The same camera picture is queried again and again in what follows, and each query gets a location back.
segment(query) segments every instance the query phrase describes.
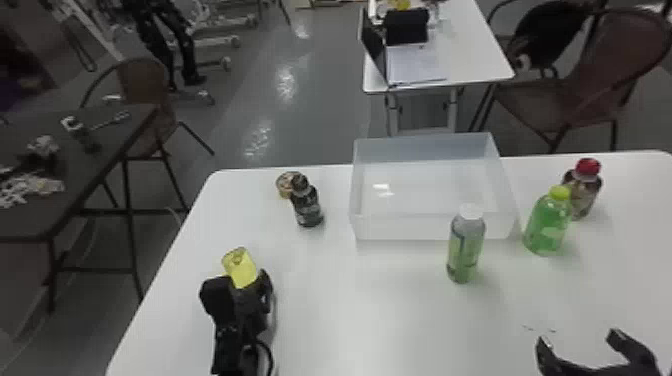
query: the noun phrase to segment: person's leg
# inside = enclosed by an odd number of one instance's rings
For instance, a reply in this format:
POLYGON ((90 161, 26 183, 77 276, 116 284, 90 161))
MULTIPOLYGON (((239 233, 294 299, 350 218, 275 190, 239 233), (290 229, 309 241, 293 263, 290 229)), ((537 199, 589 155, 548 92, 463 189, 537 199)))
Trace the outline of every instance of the person's leg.
POLYGON ((187 34, 189 26, 182 13, 170 0, 153 0, 152 11, 173 32, 182 54, 182 78, 187 86, 200 85, 206 78, 198 74, 196 56, 194 54, 194 40, 187 34))
POLYGON ((159 59, 168 69, 168 87, 176 90, 175 85, 175 57, 168 48, 166 39, 161 34, 159 26, 154 21, 152 10, 149 6, 136 6, 131 10, 131 15, 135 21, 136 29, 140 40, 145 43, 145 47, 159 59))

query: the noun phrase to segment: chair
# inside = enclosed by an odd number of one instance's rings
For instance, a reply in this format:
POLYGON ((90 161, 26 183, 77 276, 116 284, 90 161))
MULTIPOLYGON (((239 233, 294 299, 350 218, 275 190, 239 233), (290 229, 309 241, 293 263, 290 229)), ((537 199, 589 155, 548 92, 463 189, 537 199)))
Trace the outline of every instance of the chair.
MULTIPOLYGON (((117 73, 117 80, 121 85, 121 91, 126 103, 153 103, 158 106, 158 113, 154 117, 151 127, 138 138, 128 151, 127 157, 122 161, 124 179, 127 181, 127 162, 129 161, 162 161, 180 201, 180 211, 188 212, 189 207, 177 184, 177 179, 168 161, 168 153, 164 149, 163 144, 173 135, 177 128, 181 127, 210 155, 215 155, 215 152, 187 124, 176 119, 166 84, 165 68, 160 62, 152 58, 128 59, 106 69, 86 90, 79 108, 87 106, 93 91, 112 72, 117 73)), ((103 184, 103 188, 112 205, 118 208, 119 205, 107 182, 103 184)))
MULTIPOLYGON (((488 24, 499 9, 516 1, 504 0, 495 5, 488 14, 488 24)), ((590 8, 590 5, 567 0, 547 1, 530 9, 516 26, 513 35, 496 34, 495 38, 514 68, 520 69, 526 65, 528 70, 538 70, 542 78, 546 78, 548 70, 551 77, 557 79, 558 70, 553 64, 574 40, 590 15, 590 8)), ((485 89, 469 130, 475 126, 486 103, 493 100, 494 87, 495 84, 490 84, 485 89)))
POLYGON ((665 57, 672 30, 660 15, 647 10, 593 13, 600 17, 600 25, 572 72, 564 79, 498 84, 479 131, 496 100, 539 135, 549 145, 549 153, 557 150, 568 131, 602 123, 611 124, 610 150, 616 149, 617 115, 624 98, 637 79, 665 57))

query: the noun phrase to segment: green plastic bottle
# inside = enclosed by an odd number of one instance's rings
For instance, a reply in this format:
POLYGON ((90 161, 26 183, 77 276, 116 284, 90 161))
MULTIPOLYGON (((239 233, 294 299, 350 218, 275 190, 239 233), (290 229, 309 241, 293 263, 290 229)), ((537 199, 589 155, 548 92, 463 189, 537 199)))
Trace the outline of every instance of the green plastic bottle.
POLYGON ((558 250, 572 219, 569 197, 569 188, 554 185, 547 195, 537 201, 523 235, 523 244, 527 249, 539 255, 558 250))
POLYGON ((474 204, 462 204, 450 224, 448 240, 446 270, 454 282, 469 282, 483 249, 484 237, 483 209, 474 204))

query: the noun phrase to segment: red bottle cap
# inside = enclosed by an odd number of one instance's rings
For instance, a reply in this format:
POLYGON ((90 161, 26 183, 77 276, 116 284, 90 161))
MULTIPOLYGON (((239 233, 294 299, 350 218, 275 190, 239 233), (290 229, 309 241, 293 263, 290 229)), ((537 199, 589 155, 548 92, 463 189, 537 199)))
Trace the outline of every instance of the red bottle cap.
POLYGON ((600 162, 594 158, 581 158, 576 163, 575 171, 584 176, 595 176, 600 173, 600 162))

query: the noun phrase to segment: white bottle cap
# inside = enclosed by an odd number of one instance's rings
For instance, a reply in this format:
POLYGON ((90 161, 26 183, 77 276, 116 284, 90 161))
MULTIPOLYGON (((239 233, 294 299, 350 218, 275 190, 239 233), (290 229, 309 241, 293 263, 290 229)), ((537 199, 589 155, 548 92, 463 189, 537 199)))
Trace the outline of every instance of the white bottle cap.
POLYGON ((483 218, 483 208, 476 204, 460 205, 460 217, 467 221, 477 221, 483 218))

